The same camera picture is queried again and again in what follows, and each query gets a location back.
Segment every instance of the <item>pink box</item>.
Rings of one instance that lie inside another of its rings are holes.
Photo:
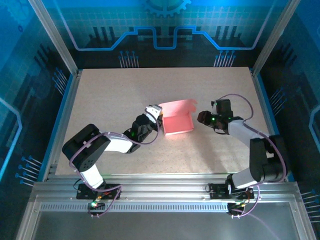
[[[194,129],[191,114],[196,111],[197,101],[184,99],[161,103],[164,135],[182,134]]]

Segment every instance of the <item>open box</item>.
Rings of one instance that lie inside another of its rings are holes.
[[[162,107],[164,135],[182,134],[194,129],[192,113],[196,111],[197,101],[184,99],[159,104]]]

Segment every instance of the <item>speckled work surface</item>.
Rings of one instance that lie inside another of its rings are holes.
[[[101,174],[233,173],[249,166],[249,149],[231,136],[216,134],[197,122],[200,111],[211,110],[211,100],[237,93],[252,103],[253,127],[268,132],[247,67],[85,69],[77,89],[64,142],[87,124],[101,131],[123,133],[145,106],[195,99],[194,130],[164,137],[132,154],[104,152]],[[250,116],[247,103],[230,97],[235,116]],[[155,133],[149,135],[150,141]],[[60,154],[57,175],[75,174]]]

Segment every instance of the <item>metal post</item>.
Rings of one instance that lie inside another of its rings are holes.
[[[285,30],[289,20],[295,13],[300,0],[290,0],[284,7],[278,21],[276,22],[268,40],[266,41],[260,55],[258,56],[253,66],[253,76],[257,76],[261,71],[262,67],[266,63],[271,51],[274,49],[277,41],[279,40],[282,32]]]
[[[69,69],[70,73],[74,76],[77,75],[78,68],[73,60],[67,46],[64,43],[61,35],[57,27],[54,24],[54,21],[51,19],[46,7],[44,6],[41,0],[29,0],[30,5],[32,6],[35,14],[39,18],[40,22],[42,23],[45,31],[49,35],[52,43],[54,44],[55,48],[59,52],[61,58],[63,59],[66,67]]]

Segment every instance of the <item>gear icon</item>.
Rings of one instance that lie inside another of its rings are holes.
[[[0,0],[0,7],[6,7],[11,17],[20,25],[28,19],[30,13],[28,0]]]
[[[141,2],[144,9],[149,10],[150,14],[164,18],[173,17],[174,13],[180,14],[181,10],[187,9],[187,4],[191,4],[191,0],[141,0]]]

